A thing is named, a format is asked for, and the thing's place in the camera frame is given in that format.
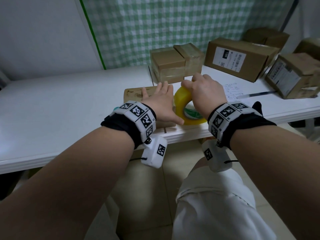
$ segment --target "gingham fabric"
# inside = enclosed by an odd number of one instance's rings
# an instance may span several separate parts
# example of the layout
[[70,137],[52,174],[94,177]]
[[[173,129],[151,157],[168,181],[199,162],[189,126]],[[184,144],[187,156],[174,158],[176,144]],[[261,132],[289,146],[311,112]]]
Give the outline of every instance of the gingham fabric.
[[150,64],[149,50],[279,27],[292,0],[80,0],[106,69]]

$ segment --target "tiled floor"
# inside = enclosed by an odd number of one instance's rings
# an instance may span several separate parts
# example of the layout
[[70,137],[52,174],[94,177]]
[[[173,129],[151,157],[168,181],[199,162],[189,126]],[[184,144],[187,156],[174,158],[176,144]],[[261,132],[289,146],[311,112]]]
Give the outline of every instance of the tiled floor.
[[[288,124],[281,127],[296,132]],[[236,159],[231,151],[228,153],[231,160]],[[141,154],[142,150],[135,151],[132,158],[140,157]],[[168,145],[160,169],[146,167],[139,160],[129,162],[125,175],[112,192],[120,208],[117,233],[124,240],[171,239],[176,211],[175,197],[183,179],[201,157],[201,145],[193,140]],[[241,165],[233,163],[233,169],[254,193],[257,211],[278,239],[295,239]]]

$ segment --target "handwriting on paper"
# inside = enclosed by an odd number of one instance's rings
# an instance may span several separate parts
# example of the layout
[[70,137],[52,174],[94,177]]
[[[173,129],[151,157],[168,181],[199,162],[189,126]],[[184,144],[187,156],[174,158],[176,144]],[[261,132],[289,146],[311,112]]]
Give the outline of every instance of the handwriting on paper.
[[228,102],[239,100],[237,96],[243,95],[243,91],[240,86],[235,83],[225,84],[223,86],[224,92],[226,94],[226,99]]

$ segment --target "pant leg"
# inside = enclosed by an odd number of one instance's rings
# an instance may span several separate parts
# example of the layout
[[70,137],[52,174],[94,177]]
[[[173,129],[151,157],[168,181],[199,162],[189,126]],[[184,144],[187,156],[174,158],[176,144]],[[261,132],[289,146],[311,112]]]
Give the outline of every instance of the pant leg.
[[253,193],[233,169],[194,170],[183,181],[176,202],[172,239],[276,239],[256,211]]

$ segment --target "yellow tape roll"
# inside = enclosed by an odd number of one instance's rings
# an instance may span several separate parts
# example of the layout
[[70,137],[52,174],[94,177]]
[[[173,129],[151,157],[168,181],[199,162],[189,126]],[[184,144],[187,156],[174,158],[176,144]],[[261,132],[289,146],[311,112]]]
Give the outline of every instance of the yellow tape roll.
[[184,119],[185,125],[199,125],[204,122],[207,122],[205,118],[201,119],[190,119],[186,117],[184,113],[184,108],[192,100],[191,92],[188,89],[181,87],[174,94],[174,104],[176,106],[176,115]]

